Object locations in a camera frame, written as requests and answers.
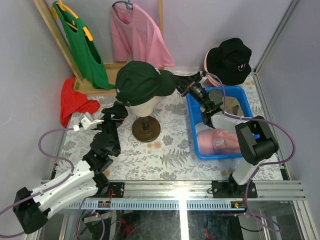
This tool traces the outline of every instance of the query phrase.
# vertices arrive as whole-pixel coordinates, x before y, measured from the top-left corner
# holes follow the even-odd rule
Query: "red cloth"
[[[65,80],[61,91],[60,122],[65,128],[68,126],[71,114],[75,112],[94,114],[100,108],[97,100],[88,100],[83,93],[73,89],[75,77]]]

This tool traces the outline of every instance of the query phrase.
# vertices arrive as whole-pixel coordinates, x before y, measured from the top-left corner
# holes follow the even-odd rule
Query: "blue plastic basket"
[[[205,88],[207,92],[209,92],[212,89],[222,90],[222,87],[206,87]],[[224,89],[227,97],[234,97],[239,101],[241,108],[243,110],[244,116],[252,118],[253,115],[252,115],[245,91],[239,86],[225,86]],[[242,158],[241,153],[215,154],[215,155],[207,155],[207,156],[200,154],[199,148],[198,148],[197,133],[196,133],[196,124],[202,122],[200,104],[190,94],[186,96],[186,100],[188,103],[190,120],[191,120],[194,150],[197,157],[203,161]]]

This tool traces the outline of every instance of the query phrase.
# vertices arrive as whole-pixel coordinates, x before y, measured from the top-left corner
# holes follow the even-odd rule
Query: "floor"
[[[194,72],[176,72],[177,75],[192,75]],[[241,85],[245,90],[251,111],[254,116],[264,115],[254,78],[249,75]],[[100,110],[94,114],[101,116],[103,108],[113,105],[115,97],[91,97],[101,104]],[[161,101],[154,109],[154,116],[161,125],[160,136],[151,143],[137,141],[131,133],[131,126],[136,116],[129,112],[122,126],[118,128],[121,144],[121,155],[111,157],[114,162],[104,172],[110,180],[226,180],[238,166],[240,158],[201,161],[194,151],[194,143],[190,125],[186,98],[180,97],[176,91]],[[80,113],[74,113],[69,126],[79,123]],[[90,143],[95,131],[68,132],[61,155],[77,163],[90,150]],[[274,155],[270,162],[277,160]],[[59,162],[56,176],[68,170],[70,166]],[[262,167],[256,180],[282,180],[278,165]]]

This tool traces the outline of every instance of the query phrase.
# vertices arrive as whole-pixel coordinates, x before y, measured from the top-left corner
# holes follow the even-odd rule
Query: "wooden frame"
[[[80,93],[86,94],[87,96],[115,96],[116,91],[114,89],[96,89],[92,84],[83,77],[78,68],[72,53],[69,49],[68,44],[65,41],[64,36],[60,32],[52,13],[50,12],[45,0],[33,0],[38,11],[40,12],[43,20],[45,21],[47,27],[49,28],[54,40],[58,44],[63,56],[65,57],[67,63],[69,64],[71,70],[75,75],[75,82],[73,89]],[[164,18],[163,18],[163,0],[158,0],[159,3],[159,29],[164,36]],[[117,73],[120,68],[122,68],[126,62],[105,62],[104,66],[107,70],[107,75],[110,84],[116,83]]]

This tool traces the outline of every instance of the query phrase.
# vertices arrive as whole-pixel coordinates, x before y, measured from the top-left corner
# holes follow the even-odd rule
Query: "wooden hat stand base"
[[[139,117],[132,125],[132,134],[140,142],[149,143],[160,135],[161,127],[152,116]]]

